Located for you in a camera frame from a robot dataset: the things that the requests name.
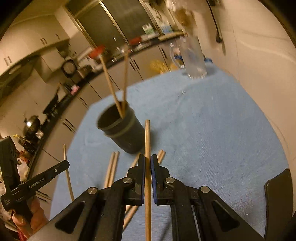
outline cable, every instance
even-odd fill
[[[215,23],[215,26],[216,26],[216,30],[217,30],[216,42],[217,42],[217,43],[222,43],[223,40],[222,40],[222,38],[220,37],[219,29],[218,29],[218,26],[217,26],[217,23],[216,23],[216,20],[215,20],[215,17],[214,17],[214,14],[213,14],[212,8],[211,8],[211,6],[210,6],[208,0],[205,0],[205,1],[207,2],[207,5],[209,6],[209,9],[210,9],[211,14],[212,14],[212,18],[213,18],[214,23]]]

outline wooden chopstick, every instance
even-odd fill
[[[157,159],[158,159],[158,163],[161,164],[161,162],[163,161],[163,158],[165,156],[165,151],[164,150],[160,150],[157,154]],[[125,218],[124,218],[124,223],[123,223],[123,230],[126,228],[126,226],[129,224],[129,222],[131,221],[133,215],[135,214],[135,212],[137,211],[139,206],[132,206],[129,210],[129,212],[126,214]]]
[[[103,66],[103,70],[104,70],[104,73],[105,73],[105,77],[106,77],[106,80],[108,82],[108,86],[109,86],[109,89],[110,89],[110,92],[111,94],[113,95],[113,98],[114,98],[114,101],[115,101],[115,104],[116,104],[116,107],[117,107],[117,110],[118,110],[118,113],[120,115],[120,117],[123,119],[123,115],[122,115],[122,111],[121,111],[121,107],[120,107],[120,103],[116,97],[116,94],[115,94],[115,91],[114,91],[114,88],[113,88],[113,84],[109,78],[109,75],[108,75],[108,71],[107,71],[107,68],[106,68],[106,65],[105,65],[105,62],[104,62],[104,59],[102,57],[101,54],[99,54],[99,58],[100,58],[100,61],[102,63],[102,66]]]
[[[117,166],[117,161],[118,161],[118,155],[119,155],[119,151],[115,152],[108,187],[111,187],[113,184],[113,181],[114,181],[114,176],[115,176],[115,171],[116,171],[116,166]]]
[[[145,236],[151,241],[150,120],[145,121]]]
[[[67,153],[66,153],[66,145],[65,144],[64,144],[64,160],[67,160]],[[71,181],[70,181],[69,169],[66,169],[66,177],[67,177],[67,183],[68,183],[70,197],[71,197],[71,200],[74,201],[75,199],[74,199],[72,185],[71,185]]]
[[[124,55],[124,80],[123,80],[123,95],[122,95],[122,115],[123,117],[125,116],[125,111],[126,111],[126,87],[127,87],[127,82],[128,82],[128,50],[126,51]]]
[[[134,161],[133,161],[133,163],[131,164],[131,167],[135,167],[136,165],[137,165],[137,162],[138,162],[138,159],[139,159],[139,155],[140,155],[141,153],[139,152],[137,155],[136,155],[136,157],[135,157],[135,159],[134,159]],[[129,211],[129,209],[131,208],[132,206],[130,206],[130,205],[127,205],[126,206],[126,213]]]
[[[106,172],[106,177],[105,177],[105,182],[104,182],[104,188],[107,188],[108,187],[108,184],[109,184],[110,173],[111,173],[112,164],[113,164],[113,161],[114,161],[114,155],[115,155],[115,152],[112,152],[111,157],[110,157],[110,160],[109,160],[109,165],[108,165],[108,168],[107,168],[107,172]]]

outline red object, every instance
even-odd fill
[[[19,240],[20,241],[26,241],[27,238],[25,237],[25,235],[19,230],[18,232],[18,236],[19,236]]]
[[[129,41],[130,45],[138,45],[139,43],[142,42],[141,36],[133,38],[132,40]]]
[[[105,51],[105,45],[100,45],[89,53],[89,57],[92,59],[96,59],[96,57],[102,54],[104,51]]]

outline table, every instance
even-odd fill
[[[287,159],[265,115],[242,86],[214,64],[206,66],[204,79],[191,80],[175,71],[133,85],[127,100],[143,126],[150,119],[151,153],[166,151],[162,166],[172,177],[195,188],[209,186],[264,236],[264,184],[288,167]],[[120,150],[96,127],[99,114],[112,103],[109,96],[91,106],[69,148],[75,197],[88,187],[103,187],[111,152]],[[125,177],[134,157],[120,150],[115,180]],[[69,203],[62,173],[51,218]],[[138,209],[122,240],[144,240],[144,209]],[[152,240],[172,240],[169,206],[152,204]]]

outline human hand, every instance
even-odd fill
[[[30,226],[34,234],[48,223],[48,219],[45,217],[44,210],[40,207],[40,202],[37,197],[34,196],[32,199],[28,200],[27,204],[33,214]],[[14,213],[12,220],[26,238],[29,238],[30,231],[27,229],[28,223],[26,222],[26,219],[23,216]]]

